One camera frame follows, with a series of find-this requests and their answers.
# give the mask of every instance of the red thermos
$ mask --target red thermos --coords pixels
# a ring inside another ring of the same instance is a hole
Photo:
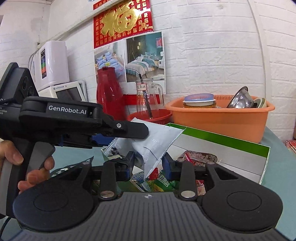
[[[113,116],[115,120],[126,120],[125,102],[115,68],[103,67],[98,70],[96,102],[103,106],[104,113]]]

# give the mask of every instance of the teal table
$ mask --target teal table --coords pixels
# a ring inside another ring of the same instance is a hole
[[[296,159],[268,128],[262,145],[270,146],[270,156],[262,185],[276,192],[283,201],[277,230],[291,240],[296,237]]]
[[[290,240],[294,240],[296,237],[296,159],[268,128],[265,129],[261,144],[271,148],[262,185],[276,192],[284,205],[276,228]],[[55,169],[81,162],[92,156],[94,156],[93,165],[103,164],[104,160],[99,148],[87,150],[57,147],[53,154],[56,161]],[[3,240],[8,240],[19,230],[16,220],[11,220],[3,232]]]

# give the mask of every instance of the bedroom photo poster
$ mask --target bedroom photo poster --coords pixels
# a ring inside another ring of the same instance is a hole
[[[114,67],[123,94],[136,94],[136,79],[152,78],[165,94],[165,55],[162,32],[141,34],[94,49],[96,80],[98,70]]]
[[[128,93],[136,93],[136,79],[152,78],[165,93],[165,61],[162,32],[126,39],[125,70]]]
[[[96,82],[98,83],[98,70],[103,67],[114,67],[117,81],[126,82],[126,73],[124,69],[125,44],[117,41],[96,48],[94,50],[94,66],[96,70]]]

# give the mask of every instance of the round suction pad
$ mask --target round suction pad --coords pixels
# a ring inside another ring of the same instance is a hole
[[[252,181],[221,181],[202,198],[207,217],[238,232],[260,232],[275,227],[282,202],[273,191]]]
[[[40,232],[69,229],[91,213],[92,196],[73,181],[48,180],[21,193],[13,203],[16,219]]]

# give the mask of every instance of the plastic bag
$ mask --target plastic bag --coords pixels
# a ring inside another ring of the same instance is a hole
[[[170,145],[184,130],[136,118],[132,122],[144,123],[149,129],[148,137],[144,140],[116,138],[107,149],[115,147],[123,156],[126,156],[129,151],[134,151],[137,157],[135,166],[144,171],[144,179],[146,179],[160,163]]]

